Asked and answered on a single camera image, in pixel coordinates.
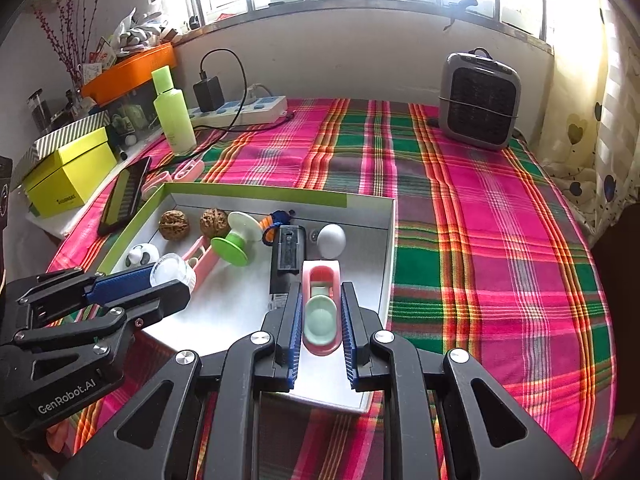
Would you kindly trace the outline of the pink plaid tablecloth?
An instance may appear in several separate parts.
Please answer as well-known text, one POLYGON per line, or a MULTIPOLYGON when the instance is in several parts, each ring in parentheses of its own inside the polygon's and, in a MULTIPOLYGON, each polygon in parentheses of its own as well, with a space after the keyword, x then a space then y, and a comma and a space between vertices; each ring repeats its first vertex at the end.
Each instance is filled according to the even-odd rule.
POLYGON ((579 226, 527 146, 454 142, 426 105, 293 110, 271 130, 202 131, 203 180, 392 198, 390 329, 421 349, 468 350, 595 477, 614 419, 611 315, 579 226))

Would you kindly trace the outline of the dark brown walnut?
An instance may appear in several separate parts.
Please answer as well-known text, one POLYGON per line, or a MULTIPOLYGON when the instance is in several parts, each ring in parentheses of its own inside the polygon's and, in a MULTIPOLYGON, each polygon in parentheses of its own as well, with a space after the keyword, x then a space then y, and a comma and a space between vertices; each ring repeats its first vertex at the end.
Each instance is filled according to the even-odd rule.
POLYGON ((160 216, 158 230, 165 240, 184 240, 191 231, 190 221, 183 211, 168 210, 160 216))

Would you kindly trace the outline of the light brown walnut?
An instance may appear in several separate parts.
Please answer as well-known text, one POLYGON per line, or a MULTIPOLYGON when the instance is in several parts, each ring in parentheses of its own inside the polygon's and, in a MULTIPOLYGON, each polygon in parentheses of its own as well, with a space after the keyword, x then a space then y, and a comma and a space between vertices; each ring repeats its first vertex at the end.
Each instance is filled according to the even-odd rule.
POLYGON ((226 237, 230 232, 228 214, 218 208, 206 209, 200 218, 200 230, 207 238, 226 237))

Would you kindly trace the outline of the white panda-face round gadget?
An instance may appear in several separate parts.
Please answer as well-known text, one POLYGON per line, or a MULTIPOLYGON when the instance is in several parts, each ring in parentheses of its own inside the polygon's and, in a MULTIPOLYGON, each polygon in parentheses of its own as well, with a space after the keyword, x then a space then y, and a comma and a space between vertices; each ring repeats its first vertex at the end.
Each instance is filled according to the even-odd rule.
POLYGON ((142 243, 134 245, 130 249, 125 258, 126 268, 136 268, 137 266, 146 266, 150 263, 156 263, 160 258, 160 252, 157 247, 150 243, 142 243))

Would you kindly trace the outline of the small white knob hook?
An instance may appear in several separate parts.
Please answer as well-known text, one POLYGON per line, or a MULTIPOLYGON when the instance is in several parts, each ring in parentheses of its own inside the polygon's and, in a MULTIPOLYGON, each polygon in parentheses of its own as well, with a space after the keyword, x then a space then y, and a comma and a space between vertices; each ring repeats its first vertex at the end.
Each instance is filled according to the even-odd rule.
POLYGON ((347 243, 345 231, 335 223, 315 230, 310 239, 317 246, 320 256, 326 260, 337 259, 344 252, 347 243))

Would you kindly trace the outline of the red berry branches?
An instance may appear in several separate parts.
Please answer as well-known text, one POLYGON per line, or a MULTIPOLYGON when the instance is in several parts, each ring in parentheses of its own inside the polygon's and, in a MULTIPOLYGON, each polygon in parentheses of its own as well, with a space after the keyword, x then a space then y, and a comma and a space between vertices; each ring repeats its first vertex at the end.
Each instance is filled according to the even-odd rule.
POLYGON ((84 84, 82 68, 90 61, 90 47, 101 0, 42 0, 30 5, 74 87, 84 84))

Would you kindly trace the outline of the clear round plastic jar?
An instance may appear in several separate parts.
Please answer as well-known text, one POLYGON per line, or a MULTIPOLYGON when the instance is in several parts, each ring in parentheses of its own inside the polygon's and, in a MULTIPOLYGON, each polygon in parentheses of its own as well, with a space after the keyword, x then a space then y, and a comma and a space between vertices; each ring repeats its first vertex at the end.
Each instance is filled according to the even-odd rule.
POLYGON ((195 271, 182 257, 171 252, 160 257, 150 272, 150 284, 152 287, 160 286, 171 281, 179 281, 193 292, 196 285, 195 271))

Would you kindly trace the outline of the white power strip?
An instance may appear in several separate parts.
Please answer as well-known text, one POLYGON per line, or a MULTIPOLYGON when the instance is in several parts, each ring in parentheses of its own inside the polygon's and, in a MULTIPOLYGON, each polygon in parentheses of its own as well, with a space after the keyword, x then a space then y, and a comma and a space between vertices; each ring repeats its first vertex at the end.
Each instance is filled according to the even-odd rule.
POLYGON ((285 96, 263 96, 243 106, 240 106, 239 101, 225 102, 213 112, 202 112, 197 107, 189 110, 193 127, 210 128, 267 125, 285 118, 286 114, 288 114, 288 99, 285 96))

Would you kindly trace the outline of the green white spool holder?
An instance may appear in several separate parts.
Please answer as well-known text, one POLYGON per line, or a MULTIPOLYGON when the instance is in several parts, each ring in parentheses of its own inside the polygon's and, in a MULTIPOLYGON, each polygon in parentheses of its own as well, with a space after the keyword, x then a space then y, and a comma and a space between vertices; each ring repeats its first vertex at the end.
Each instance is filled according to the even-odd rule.
POLYGON ((210 240, 213 252, 232 266, 247 266, 246 246, 262 238, 262 228, 257 220, 242 211, 232 211, 227 217, 230 231, 225 236, 210 240))

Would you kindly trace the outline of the heart patterned curtain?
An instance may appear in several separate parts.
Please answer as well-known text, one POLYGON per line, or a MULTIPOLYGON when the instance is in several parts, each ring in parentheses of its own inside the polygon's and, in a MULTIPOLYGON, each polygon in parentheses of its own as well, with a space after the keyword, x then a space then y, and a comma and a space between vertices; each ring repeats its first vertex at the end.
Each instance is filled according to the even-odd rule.
POLYGON ((590 243, 638 203, 639 38, 608 0, 566 14, 535 152, 590 243))

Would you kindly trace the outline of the black rectangular device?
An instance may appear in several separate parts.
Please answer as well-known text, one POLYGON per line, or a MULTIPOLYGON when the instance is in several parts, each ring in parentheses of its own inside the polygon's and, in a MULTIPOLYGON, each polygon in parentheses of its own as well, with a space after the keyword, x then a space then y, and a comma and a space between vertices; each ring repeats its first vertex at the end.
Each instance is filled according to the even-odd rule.
POLYGON ((306 259, 306 231, 302 226, 279 226, 274 234, 269 282, 269 309, 283 307, 288 289, 302 279, 306 259))

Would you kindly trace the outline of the pink clip with hook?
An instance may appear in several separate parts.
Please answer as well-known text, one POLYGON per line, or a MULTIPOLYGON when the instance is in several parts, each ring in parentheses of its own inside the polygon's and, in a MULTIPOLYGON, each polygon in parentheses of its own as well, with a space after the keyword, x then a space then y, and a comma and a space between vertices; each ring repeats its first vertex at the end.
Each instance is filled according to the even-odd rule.
POLYGON ((210 247, 210 239, 206 236, 200 236, 182 258, 194 271, 194 288, 204 284, 219 260, 217 253, 210 247))

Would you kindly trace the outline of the pink clip near phone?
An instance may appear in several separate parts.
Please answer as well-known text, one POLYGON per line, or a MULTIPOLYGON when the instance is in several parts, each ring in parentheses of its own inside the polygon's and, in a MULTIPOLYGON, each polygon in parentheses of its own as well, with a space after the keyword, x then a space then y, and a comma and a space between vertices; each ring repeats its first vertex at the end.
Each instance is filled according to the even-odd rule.
POLYGON ((171 174, 168 171, 162 171, 154 176, 142 186, 141 198, 145 202, 165 183, 172 181, 171 174))

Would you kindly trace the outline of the yellow cardboard box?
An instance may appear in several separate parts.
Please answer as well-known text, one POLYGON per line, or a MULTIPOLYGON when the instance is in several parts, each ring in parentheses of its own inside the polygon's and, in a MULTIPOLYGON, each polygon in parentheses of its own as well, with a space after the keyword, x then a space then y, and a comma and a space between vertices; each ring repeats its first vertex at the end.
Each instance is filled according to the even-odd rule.
POLYGON ((22 181, 35 215, 49 218, 84 206, 116 166, 105 127, 57 148, 22 181))

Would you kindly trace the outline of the pink clip green pad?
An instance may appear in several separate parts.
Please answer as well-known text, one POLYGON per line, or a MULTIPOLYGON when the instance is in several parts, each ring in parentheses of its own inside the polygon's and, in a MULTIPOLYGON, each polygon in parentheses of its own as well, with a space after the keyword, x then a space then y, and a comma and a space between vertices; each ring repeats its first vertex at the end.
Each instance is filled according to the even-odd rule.
POLYGON ((342 342, 341 269, 337 260, 303 263, 303 343, 328 356, 342 342))

